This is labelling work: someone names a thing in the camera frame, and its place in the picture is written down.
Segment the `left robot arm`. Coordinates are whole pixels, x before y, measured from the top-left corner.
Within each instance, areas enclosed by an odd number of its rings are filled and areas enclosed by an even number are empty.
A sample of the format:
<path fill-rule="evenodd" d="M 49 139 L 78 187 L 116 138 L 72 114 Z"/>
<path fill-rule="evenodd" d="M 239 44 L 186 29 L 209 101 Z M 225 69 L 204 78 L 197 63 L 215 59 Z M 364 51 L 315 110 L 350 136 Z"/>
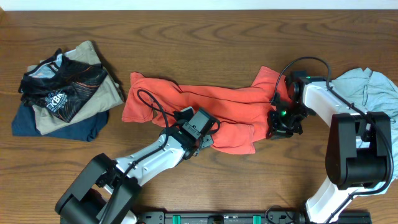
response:
<path fill-rule="evenodd" d="M 200 108 L 174 113 L 177 121 L 149 146 L 125 157 L 92 158 L 55 205 L 65 223 L 136 223 L 131 207 L 142 186 L 213 143 L 221 124 Z"/>

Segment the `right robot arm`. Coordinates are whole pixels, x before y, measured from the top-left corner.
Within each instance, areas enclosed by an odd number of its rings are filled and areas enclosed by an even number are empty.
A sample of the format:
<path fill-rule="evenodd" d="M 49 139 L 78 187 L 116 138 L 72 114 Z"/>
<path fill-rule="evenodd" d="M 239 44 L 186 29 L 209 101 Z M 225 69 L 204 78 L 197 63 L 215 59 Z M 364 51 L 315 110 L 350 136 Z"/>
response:
<path fill-rule="evenodd" d="M 391 125 L 384 112 L 359 109 L 346 101 L 323 77 L 304 71 L 285 78 L 290 102 L 274 93 L 267 115 L 267 139 L 302 134 L 301 122 L 319 115 L 330 132 L 325 156 L 327 177 L 301 211 L 288 216 L 288 223 L 367 223 L 368 214 L 345 214 L 357 196 L 385 191 L 392 180 Z"/>

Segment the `red orange polo shirt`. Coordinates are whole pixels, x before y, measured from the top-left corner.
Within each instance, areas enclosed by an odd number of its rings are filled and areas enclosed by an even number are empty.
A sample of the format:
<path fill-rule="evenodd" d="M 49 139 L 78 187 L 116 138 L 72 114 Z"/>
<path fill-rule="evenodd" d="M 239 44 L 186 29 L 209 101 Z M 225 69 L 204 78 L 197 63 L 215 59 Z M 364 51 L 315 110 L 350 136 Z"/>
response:
<path fill-rule="evenodd" d="M 217 133 L 213 135 L 213 149 L 228 154 L 254 154 L 254 142 L 265 138 L 269 125 L 267 114 L 273 110 L 271 98 L 274 93 L 281 100 L 290 102 L 284 76 L 262 66 L 252 85 L 246 88 L 229 89 L 216 86 L 178 85 L 169 80 L 147 78 L 133 72 L 122 121 L 145 123 L 151 121 L 164 127 L 175 119 L 168 115 L 154 115 L 149 104 L 153 102 L 143 89 L 152 94 L 168 113 L 180 111 L 191 106 L 194 110 L 204 108 L 221 122 Z"/>

